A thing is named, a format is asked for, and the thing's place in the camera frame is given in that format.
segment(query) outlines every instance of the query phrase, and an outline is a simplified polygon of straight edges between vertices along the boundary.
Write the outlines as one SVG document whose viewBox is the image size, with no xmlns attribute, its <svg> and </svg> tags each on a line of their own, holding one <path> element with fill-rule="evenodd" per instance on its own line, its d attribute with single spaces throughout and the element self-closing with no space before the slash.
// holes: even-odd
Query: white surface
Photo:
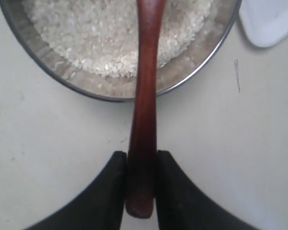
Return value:
<svg viewBox="0 0 288 230">
<path fill-rule="evenodd" d="M 273 46 L 288 36 L 288 0 L 243 0 L 240 17 L 256 46 Z"/>
<path fill-rule="evenodd" d="M 132 110 L 55 82 L 0 12 L 0 230 L 27 227 L 80 193 L 114 150 L 127 149 Z M 158 147 L 230 212 L 288 230 L 288 39 L 253 50 L 235 25 L 195 78 L 158 99 Z M 124 215 L 121 229 L 157 230 L 156 216 Z"/>
</svg>

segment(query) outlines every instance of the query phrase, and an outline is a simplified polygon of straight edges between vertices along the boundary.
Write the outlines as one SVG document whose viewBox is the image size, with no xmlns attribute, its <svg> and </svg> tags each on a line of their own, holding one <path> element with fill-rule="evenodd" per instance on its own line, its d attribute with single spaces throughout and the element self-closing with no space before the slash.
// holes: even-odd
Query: metal bowl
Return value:
<svg viewBox="0 0 288 230">
<path fill-rule="evenodd" d="M 211 13 L 196 40 L 158 70 L 157 95 L 182 85 L 211 59 L 230 32 L 241 1 L 214 0 Z M 134 98 L 136 78 L 103 78 L 75 67 L 41 39 L 24 12 L 21 0 L 0 0 L 0 6 L 19 43 L 52 78 L 78 93 L 100 100 L 122 102 Z"/>
</svg>

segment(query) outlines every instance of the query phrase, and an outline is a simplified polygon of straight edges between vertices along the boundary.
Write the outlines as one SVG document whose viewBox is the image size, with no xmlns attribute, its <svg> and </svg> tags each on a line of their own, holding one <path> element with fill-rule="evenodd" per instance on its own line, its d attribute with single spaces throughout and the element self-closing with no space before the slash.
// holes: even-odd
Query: rice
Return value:
<svg viewBox="0 0 288 230">
<path fill-rule="evenodd" d="M 162 21 L 158 67 L 187 48 L 210 13 L 213 0 L 168 0 Z M 24 0 L 41 38 L 84 70 L 111 77 L 136 76 L 136 0 Z"/>
</svg>

